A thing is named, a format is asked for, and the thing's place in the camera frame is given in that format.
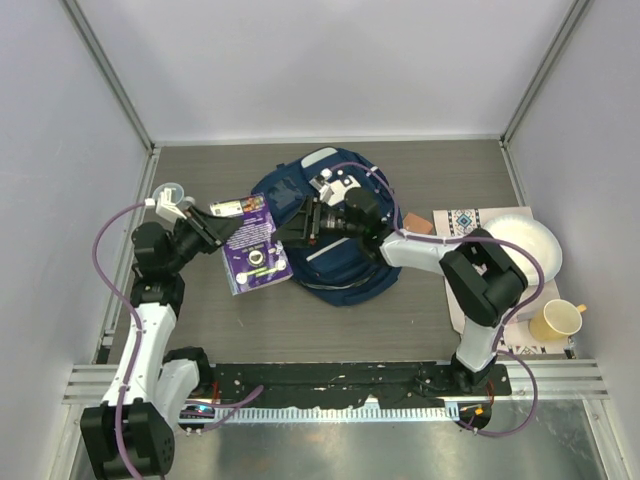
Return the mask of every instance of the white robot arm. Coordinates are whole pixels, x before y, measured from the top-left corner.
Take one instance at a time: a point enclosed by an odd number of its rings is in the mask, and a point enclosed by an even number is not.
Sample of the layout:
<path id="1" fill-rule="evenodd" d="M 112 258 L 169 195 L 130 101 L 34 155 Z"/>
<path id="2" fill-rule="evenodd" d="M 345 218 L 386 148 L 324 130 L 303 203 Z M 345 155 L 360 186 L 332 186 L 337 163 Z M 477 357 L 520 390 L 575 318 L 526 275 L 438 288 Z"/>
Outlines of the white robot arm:
<path id="1" fill-rule="evenodd" d="M 130 478 L 131 467 L 142 476 L 165 475 L 175 451 L 173 429 L 186 399 L 194 392 L 204 393 L 213 383 L 202 348 L 173 350 L 164 358 L 163 353 L 184 296 L 180 270 L 198 253 L 210 254 L 221 247 L 242 220 L 214 217 L 189 201 L 179 203 L 173 195 L 176 187 L 160 189 L 155 202 L 147 203 L 174 223 L 173 230 L 145 222 L 131 235 L 135 279 L 130 301 L 135 315 L 111 387 L 100 406 L 86 408 L 80 421 L 99 479 Z M 118 429 L 124 445 L 118 444 Z"/>

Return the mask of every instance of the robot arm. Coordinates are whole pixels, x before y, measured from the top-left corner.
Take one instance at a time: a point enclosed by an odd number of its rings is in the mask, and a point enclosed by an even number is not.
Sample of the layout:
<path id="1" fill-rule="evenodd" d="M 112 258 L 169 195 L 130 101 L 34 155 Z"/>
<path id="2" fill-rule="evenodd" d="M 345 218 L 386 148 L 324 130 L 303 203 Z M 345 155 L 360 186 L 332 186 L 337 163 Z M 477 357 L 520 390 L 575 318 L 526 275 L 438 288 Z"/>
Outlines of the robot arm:
<path id="1" fill-rule="evenodd" d="M 484 386 L 496 360 L 494 344 L 502 317 L 528 286 L 524 273 L 498 245 L 447 245 L 442 238 L 394 231 L 365 189 L 349 190 L 344 204 L 342 211 L 308 197 L 274 238 L 288 247 L 308 247 L 321 235 L 357 238 L 361 251 L 372 261 L 443 275 L 467 317 L 451 361 L 454 380 L 465 392 Z M 477 229 L 469 237 L 491 235 Z"/>
<path id="2" fill-rule="evenodd" d="M 146 222 L 132 234 L 135 279 L 131 304 L 142 322 L 141 341 L 134 318 L 116 376 L 98 407 L 86 408 L 80 429 L 99 479 L 130 478 L 114 435 L 123 380 L 123 439 L 127 455 L 143 476 L 166 474 L 175 452 L 173 429 L 185 400 L 211 386 L 204 350 L 187 347 L 163 359 L 184 296 L 180 270 L 198 253 L 213 253 L 242 225 L 239 218 L 213 217 L 191 205 L 184 210 L 160 193 L 156 213 L 174 224 L 165 230 Z"/>

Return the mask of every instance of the white wall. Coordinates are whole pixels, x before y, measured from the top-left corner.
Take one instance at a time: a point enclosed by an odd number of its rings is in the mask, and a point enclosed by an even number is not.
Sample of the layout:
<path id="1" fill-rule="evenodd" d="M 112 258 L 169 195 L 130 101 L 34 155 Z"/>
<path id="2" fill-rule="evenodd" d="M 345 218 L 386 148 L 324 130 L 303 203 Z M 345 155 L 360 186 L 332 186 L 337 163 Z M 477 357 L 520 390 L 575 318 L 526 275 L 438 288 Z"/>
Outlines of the white wall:
<path id="1" fill-rule="evenodd" d="M 500 134 L 571 0 L 81 0 L 160 141 Z"/>
<path id="2" fill-rule="evenodd" d="M 513 143 L 534 214 L 559 237 L 563 296 L 637 455 L 640 2 L 595 1 Z"/>
<path id="3" fill-rule="evenodd" d="M 44 479 L 104 315 L 91 243 L 145 153 L 58 2 L 0 2 L 0 25 L 0 476 Z M 122 240 L 105 237 L 109 271 Z"/>

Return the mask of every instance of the white label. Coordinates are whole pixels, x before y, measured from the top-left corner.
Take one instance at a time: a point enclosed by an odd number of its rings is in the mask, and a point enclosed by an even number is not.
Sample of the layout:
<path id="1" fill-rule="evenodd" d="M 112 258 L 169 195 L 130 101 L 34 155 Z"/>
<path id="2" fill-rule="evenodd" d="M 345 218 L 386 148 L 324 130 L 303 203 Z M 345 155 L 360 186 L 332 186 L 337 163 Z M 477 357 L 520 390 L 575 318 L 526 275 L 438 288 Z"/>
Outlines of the white label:
<path id="1" fill-rule="evenodd" d="M 211 214 L 216 217 L 235 217 L 242 215 L 242 204 L 239 200 L 231 202 L 214 203 L 211 205 Z"/>

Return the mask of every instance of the black mounting plate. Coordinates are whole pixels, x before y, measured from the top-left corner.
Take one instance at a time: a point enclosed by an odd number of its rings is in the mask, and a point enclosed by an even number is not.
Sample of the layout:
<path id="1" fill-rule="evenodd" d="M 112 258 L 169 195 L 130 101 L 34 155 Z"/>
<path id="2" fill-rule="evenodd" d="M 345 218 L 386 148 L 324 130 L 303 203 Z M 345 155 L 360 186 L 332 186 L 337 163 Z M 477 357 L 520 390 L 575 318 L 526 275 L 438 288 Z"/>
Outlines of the black mounting plate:
<path id="1" fill-rule="evenodd" d="M 225 363 L 212 367 L 223 403 L 241 401 L 264 385 L 263 393 L 251 403 L 259 408 L 356 408 L 370 395 L 383 409 L 423 408 L 442 406 L 439 397 L 487 394 L 486 386 L 464 394 L 452 379 L 451 366 L 437 362 Z M 489 380 L 494 396 L 511 395 L 504 365 L 494 365 Z"/>

